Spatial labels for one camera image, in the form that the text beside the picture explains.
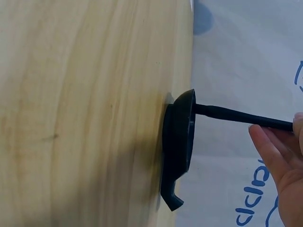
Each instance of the fingernail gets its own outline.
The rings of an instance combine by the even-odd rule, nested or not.
[[[250,129],[252,126],[253,126],[253,124],[250,124],[250,125],[248,126],[248,129]]]
[[[302,112],[296,113],[294,115],[294,119],[299,119],[299,118],[303,118],[303,113]]]

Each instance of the black rod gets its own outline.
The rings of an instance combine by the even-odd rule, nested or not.
[[[280,129],[284,131],[293,131],[292,122],[285,122],[272,118],[255,116],[252,114],[230,110],[219,106],[194,104],[193,111],[196,114],[205,115],[211,118],[233,122],[258,124],[262,127]]]

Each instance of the black hook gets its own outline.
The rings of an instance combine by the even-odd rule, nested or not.
[[[184,203],[175,195],[175,184],[189,170],[196,114],[221,120],[258,124],[262,127],[293,131],[291,122],[255,116],[213,105],[196,104],[194,89],[183,93],[176,99],[174,104],[168,105],[162,129],[164,160],[160,192],[171,211],[178,209]]]

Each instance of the finger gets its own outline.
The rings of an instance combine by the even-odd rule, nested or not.
[[[303,113],[296,113],[294,115],[293,130],[297,138],[300,138],[300,134],[302,134],[301,133],[302,129],[303,129]]]
[[[302,168],[303,162],[295,155],[295,153],[285,146],[281,140],[277,138],[277,136],[267,128],[263,128],[263,131],[268,136],[273,145],[278,149],[284,160],[292,167],[292,168]]]
[[[270,129],[274,135],[299,159],[303,159],[298,138],[292,133],[278,129]]]
[[[264,164],[278,186],[282,177],[291,170],[291,167],[259,125],[250,126],[249,133]]]

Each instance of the wooden board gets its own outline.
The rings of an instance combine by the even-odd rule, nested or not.
[[[0,226],[170,227],[165,102],[190,88],[184,0],[0,0]]]

